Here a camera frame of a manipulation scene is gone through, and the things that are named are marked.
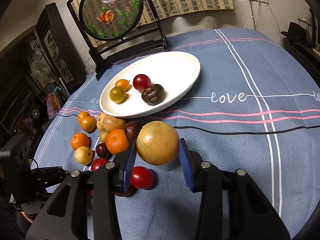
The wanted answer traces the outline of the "dark purple plum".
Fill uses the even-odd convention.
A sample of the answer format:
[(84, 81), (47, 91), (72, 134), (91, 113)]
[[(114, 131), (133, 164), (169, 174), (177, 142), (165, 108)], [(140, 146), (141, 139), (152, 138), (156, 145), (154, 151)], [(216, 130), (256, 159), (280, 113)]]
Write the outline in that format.
[(100, 143), (96, 146), (95, 152), (99, 158), (104, 159), (110, 159), (111, 158), (111, 152), (107, 149), (107, 146), (105, 143)]

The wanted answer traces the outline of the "large orange tangerine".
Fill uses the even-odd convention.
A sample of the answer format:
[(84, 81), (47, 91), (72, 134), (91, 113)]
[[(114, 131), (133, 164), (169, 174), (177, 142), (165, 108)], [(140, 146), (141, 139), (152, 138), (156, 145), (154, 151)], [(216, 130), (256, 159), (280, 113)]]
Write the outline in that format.
[(115, 129), (110, 132), (106, 138), (106, 146), (112, 155), (127, 150), (129, 142), (123, 129)]

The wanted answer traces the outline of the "pale yellow longan fruit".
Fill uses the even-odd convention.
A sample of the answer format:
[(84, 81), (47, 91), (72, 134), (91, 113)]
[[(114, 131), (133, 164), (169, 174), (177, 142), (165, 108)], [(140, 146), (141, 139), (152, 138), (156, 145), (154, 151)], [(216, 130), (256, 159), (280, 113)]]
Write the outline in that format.
[(93, 152), (87, 146), (80, 146), (74, 152), (75, 159), (82, 165), (89, 165), (93, 159)]

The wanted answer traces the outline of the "small yellow-green fruit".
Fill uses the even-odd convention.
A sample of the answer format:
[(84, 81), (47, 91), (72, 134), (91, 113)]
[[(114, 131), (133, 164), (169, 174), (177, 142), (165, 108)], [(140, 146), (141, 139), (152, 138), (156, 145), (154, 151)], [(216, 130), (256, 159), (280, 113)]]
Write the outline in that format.
[(99, 135), (99, 139), (101, 143), (105, 143), (107, 136), (108, 136), (109, 132), (108, 131), (102, 131)]

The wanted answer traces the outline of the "small orange tangerine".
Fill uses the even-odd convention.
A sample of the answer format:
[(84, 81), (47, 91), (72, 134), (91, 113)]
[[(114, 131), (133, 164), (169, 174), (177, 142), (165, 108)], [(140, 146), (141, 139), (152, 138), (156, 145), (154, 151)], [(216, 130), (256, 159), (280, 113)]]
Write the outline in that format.
[(79, 147), (90, 146), (90, 139), (85, 133), (75, 133), (70, 140), (71, 147), (76, 151)]

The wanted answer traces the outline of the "dark maroon fruit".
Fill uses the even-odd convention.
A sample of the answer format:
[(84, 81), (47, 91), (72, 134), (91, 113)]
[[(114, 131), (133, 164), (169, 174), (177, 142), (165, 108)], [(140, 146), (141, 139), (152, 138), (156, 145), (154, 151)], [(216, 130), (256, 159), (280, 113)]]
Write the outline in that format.
[(130, 141), (131, 139), (137, 139), (142, 128), (143, 128), (143, 125), (141, 122), (129, 121), (126, 124), (126, 128), (125, 128), (125, 135), (128, 141)]

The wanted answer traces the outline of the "tan brown pear fruit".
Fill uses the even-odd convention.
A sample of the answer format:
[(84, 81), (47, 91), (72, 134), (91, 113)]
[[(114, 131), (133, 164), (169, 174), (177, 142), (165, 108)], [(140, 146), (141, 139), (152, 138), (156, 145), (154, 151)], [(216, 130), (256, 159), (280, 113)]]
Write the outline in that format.
[(112, 132), (116, 129), (125, 129), (126, 121), (121, 118), (115, 118), (113, 116), (106, 116), (103, 119), (103, 128), (108, 132)]

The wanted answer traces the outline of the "large yellow-brown round fruit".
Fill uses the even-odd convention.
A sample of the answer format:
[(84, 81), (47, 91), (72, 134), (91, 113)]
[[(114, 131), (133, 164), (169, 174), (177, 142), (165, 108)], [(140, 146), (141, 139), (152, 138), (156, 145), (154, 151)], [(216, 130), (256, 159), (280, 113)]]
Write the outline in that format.
[(136, 140), (136, 149), (146, 163), (161, 166), (178, 155), (179, 135), (169, 124), (152, 121), (143, 126)]

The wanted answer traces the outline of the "small orange fruit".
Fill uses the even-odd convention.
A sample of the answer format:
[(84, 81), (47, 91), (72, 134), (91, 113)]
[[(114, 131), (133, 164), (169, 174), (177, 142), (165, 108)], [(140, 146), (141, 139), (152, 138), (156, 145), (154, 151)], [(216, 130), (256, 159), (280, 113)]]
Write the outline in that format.
[(83, 118), (88, 117), (88, 116), (91, 116), (88, 112), (85, 112), (85, 111), (80, 112), (78, 114), (78, 122), (81, 123)]

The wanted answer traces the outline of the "red apple-like fruit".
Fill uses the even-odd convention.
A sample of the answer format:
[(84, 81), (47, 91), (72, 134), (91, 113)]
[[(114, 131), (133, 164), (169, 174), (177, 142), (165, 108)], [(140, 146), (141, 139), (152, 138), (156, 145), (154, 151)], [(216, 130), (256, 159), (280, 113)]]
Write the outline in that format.
[(106, 165), (108, 162), (109, 161), (105, 158), (95, 159), (91, 165), (91, 171), (94, 172), (98, 170), (100, 167), (102, 167), (103, 165)]

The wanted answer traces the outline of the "pale tan small fruit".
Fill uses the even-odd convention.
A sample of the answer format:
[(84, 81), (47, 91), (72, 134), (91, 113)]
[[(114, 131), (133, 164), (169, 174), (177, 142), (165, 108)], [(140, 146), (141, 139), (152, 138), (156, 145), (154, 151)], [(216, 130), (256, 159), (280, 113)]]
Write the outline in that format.
[(105, 113), (100, 113), (98, 118), (97, 118), (97, 129), (100, 131), (104, 131), (104, 126), (103, 126), (103, 120), (104, 118), (107, 117), (107, 114)]

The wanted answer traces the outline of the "green-yellow tomato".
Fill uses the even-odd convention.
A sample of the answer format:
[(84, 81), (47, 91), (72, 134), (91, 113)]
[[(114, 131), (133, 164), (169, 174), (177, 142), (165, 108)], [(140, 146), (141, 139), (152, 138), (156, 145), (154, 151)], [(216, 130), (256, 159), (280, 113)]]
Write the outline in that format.
[(113, 87), (109, 93), (110, 100), (121, 103), (126, 99), (126, 91), (122, 87)]

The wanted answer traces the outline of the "blue striped tablecloth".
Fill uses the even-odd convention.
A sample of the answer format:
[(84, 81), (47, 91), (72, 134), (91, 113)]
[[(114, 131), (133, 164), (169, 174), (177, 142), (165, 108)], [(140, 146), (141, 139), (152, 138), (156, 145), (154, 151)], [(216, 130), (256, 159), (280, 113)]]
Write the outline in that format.
[[(199, 78), (184, 98), (141, 122), (178, 127), (189, 149), (221, 170), (243, 168), (295, 237), (319, 202), (319, 87), (294, 57), (257, 31), (193, 31), (170, 40), (172, 51), (198, 58)], [(98, 98), (106, 84), (142, 58), (115, 64), (100, 81), (93, 74), (71, 95), (36, 150), (39, 167), (89, 170), (75, 160), (70, 146), (81, 131), (73, 114), (99, 115)], [(136, 165), (155, 171), (158, 183), (132, 197), (116, 197), (123, 239), (194, 239), (201, 193), (186, 186), (179, 159), (152, 166), (137, 156)]]

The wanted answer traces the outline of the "dark red cherry tomato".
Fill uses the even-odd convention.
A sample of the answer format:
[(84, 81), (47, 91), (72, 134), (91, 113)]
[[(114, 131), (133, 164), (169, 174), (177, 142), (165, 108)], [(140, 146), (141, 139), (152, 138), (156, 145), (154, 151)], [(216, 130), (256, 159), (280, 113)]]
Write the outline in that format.
[(133, 79), (133, 86), (134, 88), (142, 93), (146, 88), (150, 87), (152, 82), (147, 75), (138, 74)]

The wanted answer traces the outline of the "round goldfish screen ornament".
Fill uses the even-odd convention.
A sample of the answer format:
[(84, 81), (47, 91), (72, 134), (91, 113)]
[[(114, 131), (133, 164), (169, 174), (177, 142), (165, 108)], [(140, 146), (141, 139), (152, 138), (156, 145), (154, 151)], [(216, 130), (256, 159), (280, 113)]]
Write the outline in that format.
[(152, 49), (171, 50), (152, 0), (68, 0), (100, 80), (115, 63)]

